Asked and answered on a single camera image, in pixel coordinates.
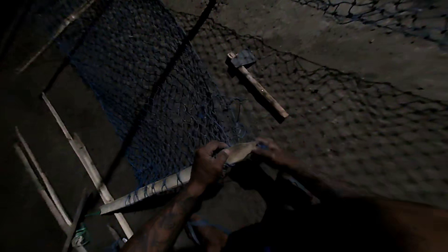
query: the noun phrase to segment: hand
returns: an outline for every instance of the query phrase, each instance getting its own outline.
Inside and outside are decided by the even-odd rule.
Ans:
[[[298,168],[299,160],[293,155],[283,151],[272,139],[258,137],[256,140],[267,146],[266,148],[257,147],[252,153],[262,156],[271,165],[288,167],[290,169]]]
[[[229,150],[224,149],[216,157],[212,157],[213,152],[218,148],[228,148],[228,145],[211,141],[196,150],[190,178],[190,185],[195,188],[195,191],[204,191],[209,184],[215,182],[222,175]]]

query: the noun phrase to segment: ground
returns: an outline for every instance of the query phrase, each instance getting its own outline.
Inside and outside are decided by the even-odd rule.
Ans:
[[[185,30],[206,6],[201,0],[164,3]],[[321,171],[342,194],[373,194],[448,207],[448,175],[441,169],[447,161],[444,102],[448,88],[444,84],[448,54],[438,44],[388,34],[359,22],[340,25],[322,11],[290,0],[227,0],[210,18],[192,45],[222,93],[247,99],[241,120],[256,125],[248,129],[252,135],[276,139],[306,165]],[[65,240],[13,151],[15,126],[70,216],[82,189],[93,188],[39,99],[62,63],[59,49],[50,47],[25,72],[14,73],[45,41],[37,31],[21,27],[1,62],[4,250],[58,250]],[[282,124],[227,73],[227,52],[246,47],[258,58],[250,72],[290,113]],[[47,95],[69,131],[80,135],[103,174],[120,141],[93,92],[67,66]],[[136,186],[132,169],[123,159],[107,187],[118,198]],[[199,214],[237,230],[260,221],[265,207],[256,191],[227,179]],[[149,208],[125,214],[134,232],[157,209]],[[112,244],[107,223],[123,234],[113,216],[90,217],[86,220],[91,235],[88,251],[103,251]],[[185,246],[191,242],[183,233],[176,248]]]

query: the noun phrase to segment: blue fishing net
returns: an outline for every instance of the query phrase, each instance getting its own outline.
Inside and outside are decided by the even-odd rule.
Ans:
[[[340,24],[359,21],[373,29],[445,43],[441,6],[299,2],[325,11]],[[36,21],[54,31],[82,3],[54,0],[33,10],[40,13]],[[182,53],[176,53],[184,30],[198,19],[170,12],[158,0],[97,0],[57,41],[95,92],[117,134],[126,139],[137,125],[126,154],[140,186],[188,167],[194,149],[210,140],[233,144],[265,135],[340,195],[381,196],[448,209],[445,103],[280,51],[213,19],[201,27],[193,46],[185,43]],[[290,114],[282,124],[227,73],[226,54],[246,48],[258,58],[250,72]],[[226,98],[241,94],[248,99],[242,105],[243,99]]]
[[[40,10],[48,29],[82,3]],[[57,41],[116,133],[132,134],[126,155],[140,187],[190,166],[194,150],[211,140],[232,145],[246,135],[234,113],[239,99],[219,93],[184,38],[158,0],[98,0]]]

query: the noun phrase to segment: hammer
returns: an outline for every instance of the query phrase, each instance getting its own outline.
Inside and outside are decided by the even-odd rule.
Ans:
[[[243,50],[235,55],[233,52],[229,52],[227,54],[228,60],[232,63],[232,65],[237,68],[242,76],[255,88],[255,90],[260,94],[268,104],[281,116],[281,120],[283,121],[286,117],[288,117],[288,113],[280,106],[280,104],[272,97],[266,89],[255,80],[252,75],[247,71],[246,67],[253,65],[256,62],[255,56],[252,54],[250,50]]]

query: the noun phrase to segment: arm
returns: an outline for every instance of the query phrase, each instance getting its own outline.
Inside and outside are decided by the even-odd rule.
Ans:
[[[145,223],[126,242],[123,251],[167,251],[171,248],[190,218],[194,206],[200,203],[200,195],[222,174],[224,163],[228,158],[228,150],[220,151],[216,158],[212,157],[213,151],[227,147],[224,143],[213,141],[198,149],[187,187],[162,211]]]
[[[321,179],[318,179],[313,170],[306,168],[300,159],[283,151],[272,139],[257,138],[257,141],[267,146],[267,149],[258,147],[252,153],[257,154],[272,168],[290,174],[321,200],[335,197],[334,192]]]

